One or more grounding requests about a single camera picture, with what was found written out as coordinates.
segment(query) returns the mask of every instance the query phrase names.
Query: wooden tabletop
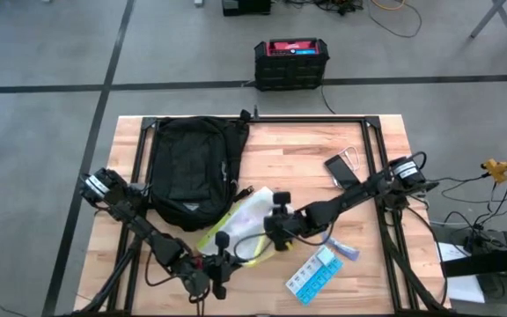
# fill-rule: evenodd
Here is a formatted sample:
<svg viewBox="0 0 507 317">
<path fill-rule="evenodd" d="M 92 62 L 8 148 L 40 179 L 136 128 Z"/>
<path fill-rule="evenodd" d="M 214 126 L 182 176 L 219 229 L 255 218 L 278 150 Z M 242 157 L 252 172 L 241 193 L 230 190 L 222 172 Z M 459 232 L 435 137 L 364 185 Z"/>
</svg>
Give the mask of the wooden tabletop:
<svg viewBox="0 0 507 317">
<path fill-rule="evenodd" d="M 108 160 L 108 168 L 130 179 L 134 164 L 136 143 L 142 117 L 120 117 Z M 408 138 L 400 115 L 380 116 L 386 151 L 389 159 L 410 153 Z M 250 125 L 250 137 L 243 152 L 239 185 L 241 188 L 267 186 L 274 191 L 290 191 L 293 207 L 328 200 L 341 193 L 334 186 L 323 165 L 347 146 L 359 152 L 361 168 L 356 171 L 360 180 L 369 176 L 365 159 L 361 127 L 357 123 L 255 123 Z M 149 148 L 151 133 L 147 136 Z M 377 169 L 378 158 L 374 133 L 371 133 Z M 149 150 L 144 153 L 142 181 Z M 424 207 L 412 202 L 413 207 L 427 219 Z M 167 225 L 154 210 L 148 219 L 161 231 L 184 239 L 194 246 L 206 231 L 183 232 Z M 407 212 L 402 220 L 411 266 L 424 285 L 441 299 L 444 279 L 438 264 L 437 250 L 429 230 Z M 88 303 L 110 275 L 116 255 L 121 224 L 104 212 L 95 217 L 92 236 L 87 249 L 82 279 L 78 289 L 76 309 Z M 345 257 L 342 269 L 324 287 L 309 306 L 302 306 L 285 287 L 285 282 L 314 253 L 315 247 L 294 243 L 291 252 L 277 254 L 250 269 L 239 269 L 225 286 L 226 300 L 209 296 L 206 314 L 368 314 L 392 313 L 392 300 L 386 278 L 385 260 L 378 234 L 378 223 L 373 201 L 363 203 L 340 215 L 334 237 L 361 251 L 352 262 Z M 187 292 L 179 280 L 150 288 L 143 280 L 144 265 L 150 249 L 143 247 L 136 286 L 133 314 L 196 314 L 195 305 L 187 302 Z M 406 303 L 402 274 L 397 272 L 399 289 Z M 151 281 L 159 281 L 166 273 L 157 265 L 150 266 Z M 119 306 L 125 294 L 121 283 Z"/>
</svg>

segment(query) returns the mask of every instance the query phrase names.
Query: metal table leg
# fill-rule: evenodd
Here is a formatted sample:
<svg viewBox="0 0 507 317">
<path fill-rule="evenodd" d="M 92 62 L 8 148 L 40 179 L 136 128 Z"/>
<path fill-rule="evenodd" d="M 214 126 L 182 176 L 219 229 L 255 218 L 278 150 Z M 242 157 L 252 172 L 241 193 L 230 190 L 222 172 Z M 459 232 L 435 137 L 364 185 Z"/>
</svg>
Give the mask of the metal table leg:
<svg viewBox="0 0 507 317">
<path fill-rule="evenodd" d="M 484 18 L 482 18 L 481 22 L 479 23 L 478 26 L 476 26 L 476 28 L 473 30 L 473 32 L 471 33 L 471 37 L 474 38 L 476 37 L 476 35 L 478 35 L 482 29 L 484 28 L 484 26 L 486 26 L 486 24 L 492 19 L 492 17 L 494 17 L 494 15 L 498 12 L 498 10 L 500 10 L 500 8 L 502 8 L 503 4 L 506 2 L 506 0 L 495 0 L 494 3 L 492 4 L 492 8 L 490 8 L 490 10 L 487 12 L 487 14 L 484 16 Z"/>
</svg>

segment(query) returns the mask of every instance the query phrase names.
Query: gray floor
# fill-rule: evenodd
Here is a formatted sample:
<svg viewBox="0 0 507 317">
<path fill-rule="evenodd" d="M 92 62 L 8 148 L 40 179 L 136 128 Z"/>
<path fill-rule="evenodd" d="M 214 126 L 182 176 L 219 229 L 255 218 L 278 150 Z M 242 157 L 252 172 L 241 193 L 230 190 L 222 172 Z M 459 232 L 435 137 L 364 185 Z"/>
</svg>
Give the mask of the gray floor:
<svg viewBox="0 0 507 317">
<path fill-rule="evenodd" d="M 365 11 L 341 18 L 277 4 L 268 17 L 222 18 L 216 0 L 202 9 L 190 0 L 137 0 L 114 82 L 248 80 L 255 44 L 294 36 L 328 43 L 330 78 L 507 74 L 507 30 L 498 16 L 477 39 L 467 38 L 490 1 L 409 2 L 423 18 L 412 40 L 386 33 Z M 102 84 L 125 3 L 0 0 L 0 86 Z M 400 32 L 415 26 L 411 11 L 374 12 Z M 429 154 L 430 178 L 474 177 L 482 161 L 507 159 L 507 83 L 327 86 L 325 93 L 340 114 L 403 114 L 413 150 Z M 6 308 L 40 315 L 98 98 L 99 92 L 0 94 L 0 305 Z M 111 92 L 92 169 L 107 162 L 118 115 L 237 114 L 254 104 L 261 114 L 327 112 L 320 91 Z M 484 181 L 453 194 L 483 199 L 489 188 Z M 451 210 L 470 218 L 483 212 L 438 191 L 429 199 L 434 221 Z M 84 207 L 59 313 L 75 299 L 91 226 Z M 507 216 L 490 227 L 507 230 Z M 460 312 L 507 315 L 507 306 L 453 304 Z M 0 310 L 0 316 L 9 314 Z"/>
</svg>

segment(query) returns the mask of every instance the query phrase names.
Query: blue pill box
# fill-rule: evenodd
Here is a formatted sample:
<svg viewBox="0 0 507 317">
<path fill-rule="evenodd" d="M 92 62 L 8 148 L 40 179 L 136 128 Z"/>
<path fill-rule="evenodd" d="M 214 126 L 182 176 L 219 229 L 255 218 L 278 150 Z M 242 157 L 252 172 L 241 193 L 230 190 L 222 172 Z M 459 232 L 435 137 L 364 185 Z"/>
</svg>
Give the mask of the blue pill box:
<svg viewBox="0 0 507 317">
<path fill-rule="evenodd" d="M 308 306 L 342 265 L 342 260 L 334 252 L 327 247 L 320 247 L 287 281 L 287 288 L 303 305 Z"/>
</svg>

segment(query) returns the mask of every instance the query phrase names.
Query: black phone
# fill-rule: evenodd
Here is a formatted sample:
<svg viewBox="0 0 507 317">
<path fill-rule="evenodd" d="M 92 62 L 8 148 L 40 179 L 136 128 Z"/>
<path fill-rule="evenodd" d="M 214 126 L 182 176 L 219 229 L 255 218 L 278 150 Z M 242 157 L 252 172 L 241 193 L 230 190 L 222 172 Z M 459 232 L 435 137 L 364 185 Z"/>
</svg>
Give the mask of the black phone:
<svg viewBox="0 0 507 317">
<path fill-rule="evenodd" d="M 335 186 L 339 188 L 346 189 L 359 183 L 357 176 L 339 155 L 335 155 L 324 162 L 324 166 L 326 166 L 327 170 L 332 174 Z"/>
</svg>

